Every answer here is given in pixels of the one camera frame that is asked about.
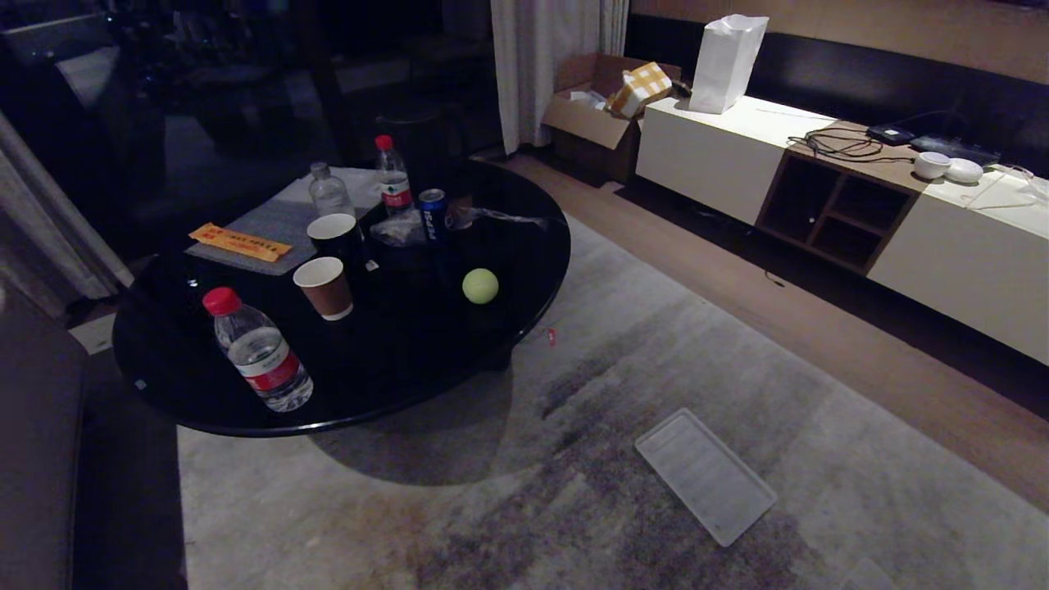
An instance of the beige wall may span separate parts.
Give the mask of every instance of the beige wall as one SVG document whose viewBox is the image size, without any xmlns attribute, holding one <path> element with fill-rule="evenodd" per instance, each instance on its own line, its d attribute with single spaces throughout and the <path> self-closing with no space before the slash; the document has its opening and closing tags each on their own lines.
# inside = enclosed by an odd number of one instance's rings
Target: beige wall
<svg viewBox="0 0 1049 590">
<path fill-rule="evenodd" d="M 630 0 L 630 12 L 699 22 L 767 16 L 772 31 L 1049 84 L 1049 13 L 988 0 Z"/>
</svg>

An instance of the glass tabletop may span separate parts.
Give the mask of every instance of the glass tabletop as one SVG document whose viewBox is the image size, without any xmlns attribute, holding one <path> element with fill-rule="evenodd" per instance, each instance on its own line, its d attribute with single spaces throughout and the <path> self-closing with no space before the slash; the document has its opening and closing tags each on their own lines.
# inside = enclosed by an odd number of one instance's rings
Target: glass tabletop
<svg viewBox="0 0 1049 590">
<path fill-rule="evenodd" d="M 568 270 L 571 236 L 560 208 L 531 182 L 501 168 L 468 163 L 449 198 L 542 217 L 544 227 L 488 217 L 451 233 L 447 248 L 389 248 L 367 240 L 379 268 L 350 278 L 355 309 L 323 320 L 292 281 L 185 253 L 156 257 L 125 296 L 113 347 L 142 397 L 199 430 L 275 437 L 334 428 L 398 412 L 448 391 L 484 370 L 498 370 L 514 344 L 553 302 Z M 385 218 L 382 207 L 361 226 Z M 463 277 L 487 268 L 498 295 L 470 303 Z M 200 299 L 215 287 L 237 291 L 277 324 L 314 379 L 301 408 L 267 409 L 215 343 Z"/>
</svg>

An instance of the plastic water bottle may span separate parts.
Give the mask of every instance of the plastic water bottle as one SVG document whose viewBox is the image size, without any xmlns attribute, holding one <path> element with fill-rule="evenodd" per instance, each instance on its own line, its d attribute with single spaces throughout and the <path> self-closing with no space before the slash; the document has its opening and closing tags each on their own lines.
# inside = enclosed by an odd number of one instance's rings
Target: plastic water bottle
<svg viewBox="0 0 1049 590">
<path fill-rule="evenodd" d="M 309 173 L 314 175 L 313 182 L 309 183 L 309 196 L 314 199 L 319 215 L 356 213 L 346 184 L 331 175 L 331 169 L 327 164 L 324 162 L 311 164 Z"/>
<path fill-rule="evenodd" d="M 413 208 L 411 187 L 408 185 L 408 171 L 404 168 L 401 154 L 393 149 L 393 138 L 379 135 L 376 138 L 379 148 L 379 186 L 383 193 L 383 204 L 386 214 L 395 215 Z"/>
<path fill-rule="evenodd" d="M 229 287 L 212 289 L 204 307 L 215 316 L 215 339 L 248 384 L 274 412 L 292 412 L 314 393 L 314 380 L 262 312 Z"/>
</svg>

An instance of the open cubby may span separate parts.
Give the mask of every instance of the open cubby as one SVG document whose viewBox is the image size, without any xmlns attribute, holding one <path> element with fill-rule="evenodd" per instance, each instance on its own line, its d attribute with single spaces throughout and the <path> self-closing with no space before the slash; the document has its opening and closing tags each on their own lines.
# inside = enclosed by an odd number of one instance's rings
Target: open cubby
<svg viewBox="0 0 1049 590">
<path fill-rule="evenodd" d="M 788 157 L 770 197 L 763 225 L 805 243 L 831 198 L 839 172 L 797 157 Z"/>
<path fill-rule="evenodd" d="M 907 195 L 899 191 L 849 176 L 831 210 L 872 228 L 889 231 L 907 204 Z"/>
<path fill-rule="evenodd" d="M 881 236 L 851 226 L 834 217 L 828 217 L 816 233 L 812 247 L 827 256 L 865 269 L 878 250 Z"/>
</svg>

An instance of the red bottle cap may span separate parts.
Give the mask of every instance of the red bottle cap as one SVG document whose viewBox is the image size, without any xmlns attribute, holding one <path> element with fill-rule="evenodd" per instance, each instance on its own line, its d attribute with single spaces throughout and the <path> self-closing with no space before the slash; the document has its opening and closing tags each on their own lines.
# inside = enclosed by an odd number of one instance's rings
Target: red bottle cap
<svg viewBox="0 0 1049 590">
<path fill-rule="evenodd" d="M 382 151 L 393 149 L 393 138 L 389 135 L 379 135 L 376 138 L 376 147 Z"/>
<path fill-rule="evenodd" d="M 215 317 L 228 316 L 240 309 L 240 297 L 229 287 L 212 289 L 204 296 L 204 309 Z"/>
</svg>

